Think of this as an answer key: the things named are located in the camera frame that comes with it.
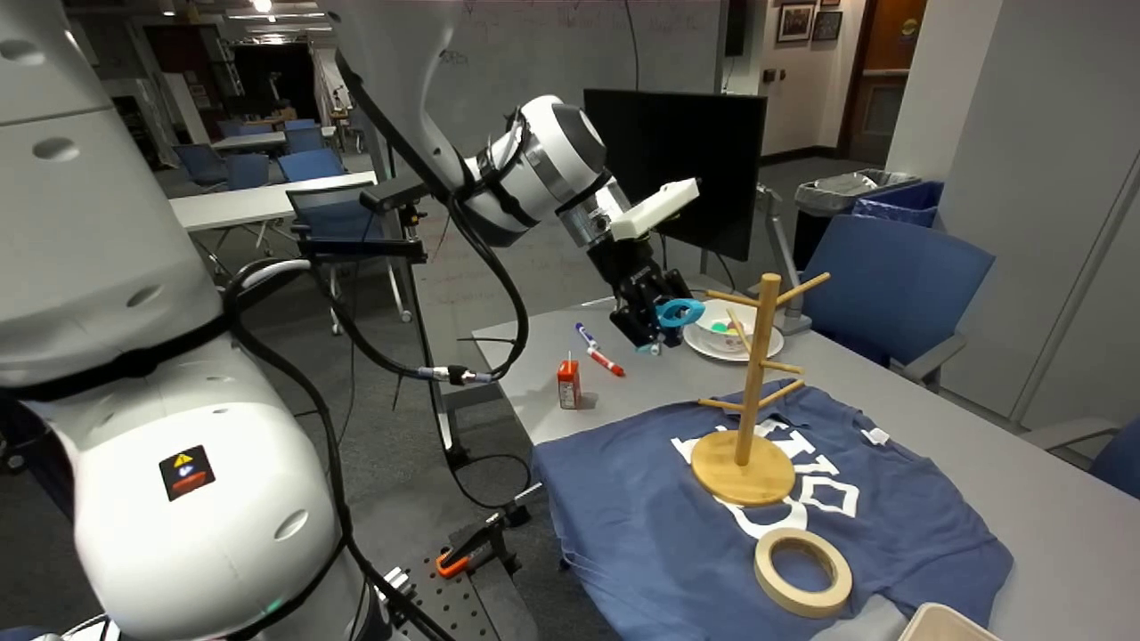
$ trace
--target blue chair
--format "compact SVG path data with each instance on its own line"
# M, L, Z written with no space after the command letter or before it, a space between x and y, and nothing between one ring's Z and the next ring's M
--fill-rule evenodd
M347 173L343 156L337 148L329 148L329 146L284 154L284 156L278 156L278 167L283 167L284 183L309 183L309 179L324 179L324 173Z
M242 136L242 122L219 122L219 127L226 140Z
M316 122L313 116L284 122L284 130L291 130L291 127L316 127Z
M1093 460L1087 460L1087 451L1080 451L1076 444L1093 437L1108 437L1108 444L1101 444ZM1065 460L1087 467L1105 483L1140 498L1140 419L1131 419L1131 423L1099 419L1099 415L1070 419L1070 423L1027 431L1027 440L1050 451L1065 451Z
M262 130L274 130L274 127L270 126L251 126L251 122L239 126L239 136L262 136Z
M5 625L0 641L36 641L36 629L33 625Z
M936 229L834 216L809 263L831 281L804 298L818 330L903 375L935 380L993 256Z
M252 187L270 179L270 156L269 154L227 154L226 156L226 184L227 187Z
M297 148L322 148L324 146L324 130L316 126L291 126L284 127L284 154Z
M362 203L367 184L343 187L302 187L289 191L291 203L291 232L299 235L299 254L313 263L329 263L329 289L338 294L338 269L370 254L370 241L382 241L379 216Z
M219 184L227 179L226 160L210 146L175 146L175 156L196 184Z

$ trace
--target blue t-shirt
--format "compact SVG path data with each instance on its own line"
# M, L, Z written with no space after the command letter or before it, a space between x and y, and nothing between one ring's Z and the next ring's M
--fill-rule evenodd
M695 437L720 423L734 419L685 402L540 450L565 556L620 637L796 641L831 625L784 611L756 585L769 528L809 528L845 553L857 590L840 616L883 593L905 616L943 603L992 618L1011 556L930 460L875 444L871 415L804 387L759 419L799 470L791 498L740 508L689 467ZM809 565L781 569L820 586Z

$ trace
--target wooden ring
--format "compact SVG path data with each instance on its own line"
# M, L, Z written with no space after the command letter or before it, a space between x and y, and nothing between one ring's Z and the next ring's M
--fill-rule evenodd
M777 546L802 546L804 553L814 553L825 564L831 585L825 590L802 590L789 585L775 564ZM834 616L847 603L857 585L847 560L831 541L814 529L791 528L777 528L756 541L756 581L781 607L796 616Z

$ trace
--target table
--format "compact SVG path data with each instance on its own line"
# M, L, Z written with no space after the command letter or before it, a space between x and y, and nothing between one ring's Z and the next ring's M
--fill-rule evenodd
M379 173L358 172L358 173L329 173L329 179L313 179L313 183L283 183L283 184L262 184L262 187L202 191L202 197L173 200L173 211L186 232L242 229L242 225L291 216L289 191L367 184L367 183L379 183Z
M252 136L227 136L210 143L210 148L219 154L242 154L242 148L269 148L269 146L284 146L284 130L252 130Z
M662 355L637 351L611 326L606 313L606 301L587 301L533 315L533 345L500 387L540 444L745 383L745 368L702 358L685 345ZM600 396L597 408L556 408L554 375L579 350L574 319L585 319L600 345L631 370L614 380L587 358L580 364L585 390ZM514 323L473 330L473 337L509 333ZM480 351L500 364L505 345L480 340ZM930 454L1008 546L1016 569L993 603L992 629L997 637L1140 637L1140 607L1133 604L1140 586L1137 498L820 333L791 333L781 358L804 368L809 383L867 408L891 437ZM883 625L867 625L857 637L883 637Z

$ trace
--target computer monitor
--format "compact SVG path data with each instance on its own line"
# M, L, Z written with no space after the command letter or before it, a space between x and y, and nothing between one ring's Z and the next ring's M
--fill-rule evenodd
M660 225L662 235L747 258L765 101L585 90L585 112L631 203L662 183L699 179L702 197Z

